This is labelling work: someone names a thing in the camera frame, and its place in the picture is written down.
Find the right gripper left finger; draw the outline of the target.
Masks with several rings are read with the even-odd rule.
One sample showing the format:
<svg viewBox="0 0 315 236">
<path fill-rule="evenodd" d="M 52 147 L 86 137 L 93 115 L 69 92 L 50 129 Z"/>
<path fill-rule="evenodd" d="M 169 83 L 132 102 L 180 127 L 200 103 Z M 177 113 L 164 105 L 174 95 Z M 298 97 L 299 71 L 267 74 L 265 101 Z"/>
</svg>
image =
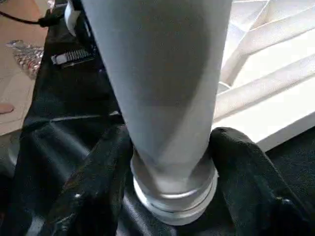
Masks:
<svg viewBox="0 0 315 236">
<path fill-rule="evenodd" d="M 127 128 L 105 131 L 63 186 L 40 236 L 114 236 L 133 152 Z"/>
</svg>

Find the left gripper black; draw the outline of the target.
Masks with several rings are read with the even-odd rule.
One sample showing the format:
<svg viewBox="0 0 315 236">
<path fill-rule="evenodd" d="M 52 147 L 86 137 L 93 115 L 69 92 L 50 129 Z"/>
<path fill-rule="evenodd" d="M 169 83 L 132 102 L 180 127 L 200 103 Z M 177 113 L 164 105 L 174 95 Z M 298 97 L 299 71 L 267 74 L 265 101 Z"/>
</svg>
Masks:
<svg viewBox="0 0 315 236">
<path fill-rule="evenodd" d="M 80 48 L 51 56 L 52 63 L 61 67 L 70 67 L 94 60 L 99 69 L 105 69 L 80 0 L 67 2 L 64 10 L 64 22 L 70 34 L 78 40 Z"/>
</svg>

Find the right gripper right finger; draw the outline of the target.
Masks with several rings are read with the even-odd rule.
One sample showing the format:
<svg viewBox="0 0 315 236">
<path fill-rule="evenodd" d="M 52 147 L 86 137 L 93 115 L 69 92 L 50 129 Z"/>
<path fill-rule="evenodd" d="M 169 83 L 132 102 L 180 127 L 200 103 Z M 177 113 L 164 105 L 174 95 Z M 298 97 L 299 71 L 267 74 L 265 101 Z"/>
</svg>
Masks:
<svg viewBox="0 0 315 236">
<path fill-rule="evenodd" d="M 209 150 L 241 236 L 313 236 L 315 221 L 266 153 L 244 133 L 212 130 Z"/>
</svg>

